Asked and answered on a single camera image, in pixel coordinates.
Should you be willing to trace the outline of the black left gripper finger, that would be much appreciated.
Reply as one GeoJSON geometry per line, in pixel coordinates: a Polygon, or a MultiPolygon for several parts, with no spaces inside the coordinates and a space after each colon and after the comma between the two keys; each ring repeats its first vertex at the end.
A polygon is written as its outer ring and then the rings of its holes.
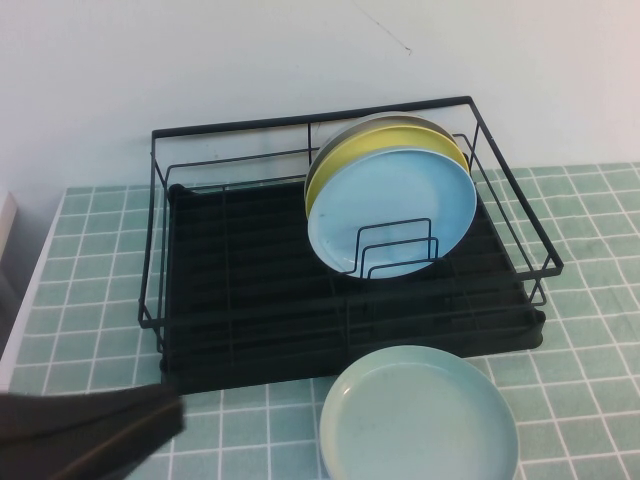
{"type": "Polygon", "coordinates": [[[184,428],[184,403],[139,407],[93,424],[1,440],[3,479],[123,479],[184,428]]]}
{"type": "Polygon", "coordinates": [[[123,390],[71,395],[1,395],[1,440],[44,436],[93,424],[136,408],[178,406],[183,402],[170,386],[152,384],[123,390]]]}

